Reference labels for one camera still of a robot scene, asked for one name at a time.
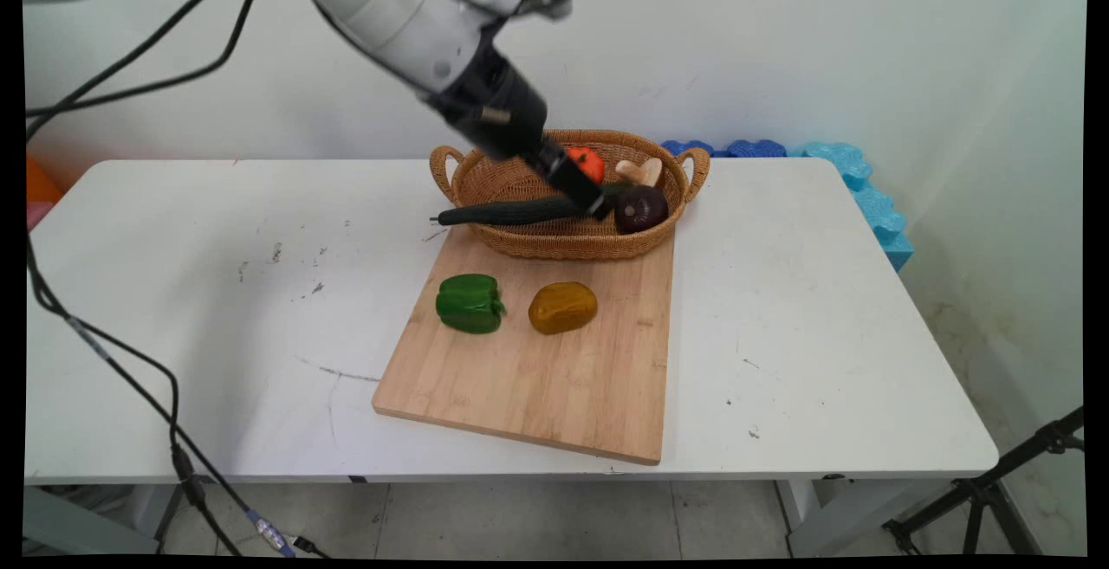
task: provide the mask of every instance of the tripod stand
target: tripod stand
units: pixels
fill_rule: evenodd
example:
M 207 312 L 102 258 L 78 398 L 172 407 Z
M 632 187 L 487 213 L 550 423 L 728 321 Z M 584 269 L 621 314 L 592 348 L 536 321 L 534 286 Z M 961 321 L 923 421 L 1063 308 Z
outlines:
M 1077 448 L 1085 454 L 1086 441 L 1074 436 L 1082 427 L 1082 407 L 1078 407 L 1062 419 L 1046 424 L 1019 446 L 1001 455 L 1001 458 L 997 460 L 997 466 L 986 474 L 977 478 L 955 480 L 955 488 L 943 495 L 942 498 L 924 507 L 905 521 L 891 519 L 891 521 L 884 522 L 882 528 L 894 536 L 902 552 L 919 555 L 920 550 L 913 543 L 913 532 L 970 500 L 970 515 L 967 518 L 967 534 L 963 540 L 963 553 L 975 553 L 978 547 L 978 532 L 981 529 L 983 514 L 987 506 L 997 518 L 997 522 L 1001 526 L 1001 531 L 1015 553 L 1036 553 L 1035 546 L 1020 527 L 1020 520 L 1001 494 L 997 482 L 1044 453 L 1061 455 L 1069 448 Z

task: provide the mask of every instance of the bamboo cutting board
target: bamboo cutting board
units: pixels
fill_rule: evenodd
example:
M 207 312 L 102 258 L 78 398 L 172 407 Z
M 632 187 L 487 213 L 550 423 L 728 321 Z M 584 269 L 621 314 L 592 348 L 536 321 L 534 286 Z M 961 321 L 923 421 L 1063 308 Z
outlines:
M 632 260 L 509 257 L 468 226 L 450 230 L 374 394 L 379 414 L 658 465 L 667 396 L 674 240 Z M 508 315 L 496 333 L 444 325 L 435 297 L 445 278 L 497 280 Z M 542 335 L 528 306 L 543 285 L 593 289 L 597 316 Z

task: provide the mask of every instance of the pink object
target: pink object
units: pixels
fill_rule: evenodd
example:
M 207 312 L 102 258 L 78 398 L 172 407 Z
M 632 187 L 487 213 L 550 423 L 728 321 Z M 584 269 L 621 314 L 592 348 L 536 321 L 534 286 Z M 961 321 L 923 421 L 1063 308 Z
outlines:
M 31 231 L 35 225 L 39 225 L 48 212 L 54 206 L 53 203 L 45 203 L 41 201 L 32 201 L 27 204 L 27 231 Z

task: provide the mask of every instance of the cucumber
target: cucumber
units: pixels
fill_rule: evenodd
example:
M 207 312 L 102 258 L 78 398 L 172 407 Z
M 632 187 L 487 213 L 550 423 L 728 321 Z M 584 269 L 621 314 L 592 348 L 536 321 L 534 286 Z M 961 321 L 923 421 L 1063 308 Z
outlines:
M 619 194 L 632 184 L 617 182 L 604 184 L 601 191 L 606 196 Z M 530 225 L 558 219 L 584 216 L 586 213 L 566 195 L 535 199 L 532 201 L 495 201 L 480 205 L 456 207 L 441 212 L 431 219 L 440 225 L 461 225 L 476 223 L 479 225 Z

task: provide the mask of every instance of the mushroom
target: mushroom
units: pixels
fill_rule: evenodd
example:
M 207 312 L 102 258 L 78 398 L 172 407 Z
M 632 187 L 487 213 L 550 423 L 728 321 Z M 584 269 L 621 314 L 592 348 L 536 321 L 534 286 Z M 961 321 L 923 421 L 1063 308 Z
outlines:
M 653 189 L 659 185 L 659 180 L 662 179 L 662 161 L 658 158 L 651 158 L 642 165 L 637 166 L 634 162 L 621 160 L 621 162 L 617 162 L 615 171 L 617 175 L 621 175 L 631 183 Z

